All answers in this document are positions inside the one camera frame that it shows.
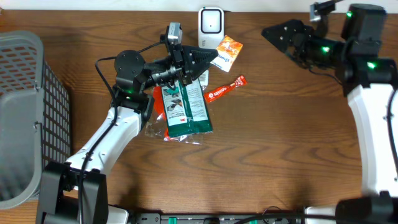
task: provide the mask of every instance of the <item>white backdrop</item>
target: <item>white backdrop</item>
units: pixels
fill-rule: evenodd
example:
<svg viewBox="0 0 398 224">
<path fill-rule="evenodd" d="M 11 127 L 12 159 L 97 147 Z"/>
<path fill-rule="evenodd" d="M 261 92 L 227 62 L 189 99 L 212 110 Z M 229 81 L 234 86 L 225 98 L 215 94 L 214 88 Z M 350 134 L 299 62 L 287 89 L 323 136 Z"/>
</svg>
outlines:
<svg viewBox="0 0 398 224">
<path fill-rule="evenodd" d="M 218 6 L 233 12 L 308 12 L 316 0 L 0 0 L 3 9 L 49 10 L 126 10 L 126 11 L 198 11 L 203 6 Z M 398 0 L 345 0 L 337 12 L 346 12 L 351 3 L 383 6 L 398 13 Z"/>
</svg>

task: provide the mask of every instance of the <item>plastic basket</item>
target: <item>plastic basket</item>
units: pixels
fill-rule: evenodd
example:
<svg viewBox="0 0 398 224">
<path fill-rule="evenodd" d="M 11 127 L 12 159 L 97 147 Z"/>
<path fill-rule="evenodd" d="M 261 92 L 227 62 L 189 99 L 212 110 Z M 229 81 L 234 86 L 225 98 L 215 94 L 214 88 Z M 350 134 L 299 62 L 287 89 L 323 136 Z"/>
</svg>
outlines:
<svg viewBox="0 0 398 224">
<path fill-rule="evenodd" d="M 0 34 L 0 209 L 36 196 L 43 168 L 69 157 L 69 108 L 40 39 Z"/>
</svg>

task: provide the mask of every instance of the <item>wooden surface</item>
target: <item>wooden surface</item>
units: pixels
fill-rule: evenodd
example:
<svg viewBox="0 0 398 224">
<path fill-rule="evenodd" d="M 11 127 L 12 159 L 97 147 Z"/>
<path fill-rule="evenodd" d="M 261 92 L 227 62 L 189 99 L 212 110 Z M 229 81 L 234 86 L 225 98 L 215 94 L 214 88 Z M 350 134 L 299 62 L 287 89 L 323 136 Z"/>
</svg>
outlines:
<svg viewBox="0 0 398 224">
<path fill-rule="evenodd" d="M 208 105 L 214 133 L 202 145 L 164 142 L 142 131 L 108 177 L 110 204 L 165 213 L 254 213 L 360 195 L 356 126 L 341 87 L 299 69 L 260 35 L 289 19 L 307 21 L 308 14 L 225 14 L 226 34 L 243 49 L 229 73 L 210 69 L 207 91 L 238 75 L 248 85 Z M 331 38 L 339 38 L 343 19 L 331 17 Z M 42 39 L 46 61 L 70 90 L 77 151 L 103 122 L 111 99 L 95 60 L 157 42 L 170 21 L 181 22 L 183 44 L 197 45 L 195 12 L 3 11 L 0 32 L 30 30 Z M 395 60 L 397 21 L 389 15 L 381 50 Z M 164 55 L 158 47 L 144 58 Z M 101 69 L 113 84 L 113 63 Z M 1 211 L 1 223 L 33 223 L 36 206 Z"/>
</svg>

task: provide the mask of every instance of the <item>orange packet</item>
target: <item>orange packet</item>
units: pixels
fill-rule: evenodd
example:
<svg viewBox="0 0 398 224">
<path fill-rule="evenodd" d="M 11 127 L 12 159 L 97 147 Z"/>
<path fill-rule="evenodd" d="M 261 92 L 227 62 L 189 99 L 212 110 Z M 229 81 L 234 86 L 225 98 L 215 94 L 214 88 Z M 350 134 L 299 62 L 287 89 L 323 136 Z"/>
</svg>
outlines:
<svg viewBox="0 0 398 224">
<path fill-rule="evenodd" d="M 227 94 L 227 92 L 235 89 L 236 87 L 239 86 L 243 86 L 248 84 L 248 82 L 246 81 L 245 77 L 243 75 L 241 75 L 240 77 L 238 77 L 234 83 L 230 84 L 230 85 L 224 85 L 221 87 L 218 87 L 217 89 L 210 91 L 208 93 L 205 93 L 205 100 L 206 103 L 211 103 L 215 100 L 217 100 L 218 98 L 222 97 L 223 95 Z"/>
<path fill-rule="evenodd" d="M 218 57 L 215 58 L 211 63 L 220 69 L 229 72 L 242 47 L 243 44 L 225 35 L 224 39 L 216 48 L 218 51 Z"/>
</svg>

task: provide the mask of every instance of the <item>red stick packet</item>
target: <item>red stick packet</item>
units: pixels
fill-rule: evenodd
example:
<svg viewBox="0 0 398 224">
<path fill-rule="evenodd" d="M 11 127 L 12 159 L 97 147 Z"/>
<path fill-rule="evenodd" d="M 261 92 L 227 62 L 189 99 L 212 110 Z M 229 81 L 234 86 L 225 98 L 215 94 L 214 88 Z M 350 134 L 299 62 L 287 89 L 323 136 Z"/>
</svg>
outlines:
<svg viewBox="0 0 398 224">
<path fill-rule="evenodd" d="M 218 87 L 217 89 L 210 91 L 208 93 L 205 93 L 205 100 L 206 103 L 211 103 L 215 100 L 217 100 L 218 98 L 222 97 L 223 95 L 227 94 L 227 92 L 235 89 L 238 86 L 243 86 L 248 84 L 248 82 L 246 81 L 245 77 L 243 75 L 241 75 L 240 77 L 238 77 L 234 83 L 230 84 L 230 85 L 224 85 L 221 87 Z"/>
</svg>

